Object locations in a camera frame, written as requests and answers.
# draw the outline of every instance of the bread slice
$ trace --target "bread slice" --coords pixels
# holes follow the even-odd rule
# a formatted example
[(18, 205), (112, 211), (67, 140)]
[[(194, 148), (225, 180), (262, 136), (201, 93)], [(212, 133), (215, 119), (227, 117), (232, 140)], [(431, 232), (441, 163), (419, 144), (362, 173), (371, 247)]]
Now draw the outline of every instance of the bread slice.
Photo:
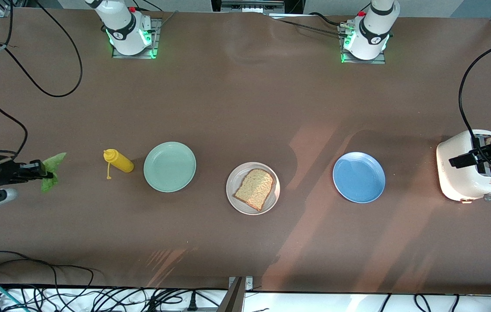
[(271, 174), (262, 169), (253, 169), (247, 173), (234, 197), (261, 211), (273, 185), (274, 178)]

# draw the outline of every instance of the mounting plate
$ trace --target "mounting plate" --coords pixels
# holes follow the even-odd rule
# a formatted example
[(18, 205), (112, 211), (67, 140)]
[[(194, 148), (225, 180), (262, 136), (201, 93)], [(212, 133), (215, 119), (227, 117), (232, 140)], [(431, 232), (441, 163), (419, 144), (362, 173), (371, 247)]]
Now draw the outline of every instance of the mounting plate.
[[(340, 34), (346, 34), (346, 28), (338, 26), (338, 32)], [(340, 54), (342, 57), (342, 63), (358, 63), (358, 64), (385, 64), (386, 59), (384, 58), (384, 51), (381, 51), (380, 54), (374, 58), (370, 59), (368, 61), (364, 59), (358, 59), (354, 55), (351, 54), (348, 50), (344, 48), (344, 44), (347, 38), (344, 38), (340, 36)]]
[[(232, 286), (232, 283), (234, 282), (236, 278), (234, 276), (230, 277), (230, 282), (228, 283), (228, 287)], [(253, 276), (246, 276), (245, 277), (245, 290), (251, 290), (253, 289)]]
[(118, 52), (116, 48), (112, 47), (112, 58), (113, 59), (156, 59), (156, 54), (159, 49), (159, 38), (160, 38), (160, 26), (163, 24), (162, 18), (151, 18), (151, 30), (153, 33), (151, 36), (151, 44), (147, 46), (143, 51), (136, 55), (123, 55)]

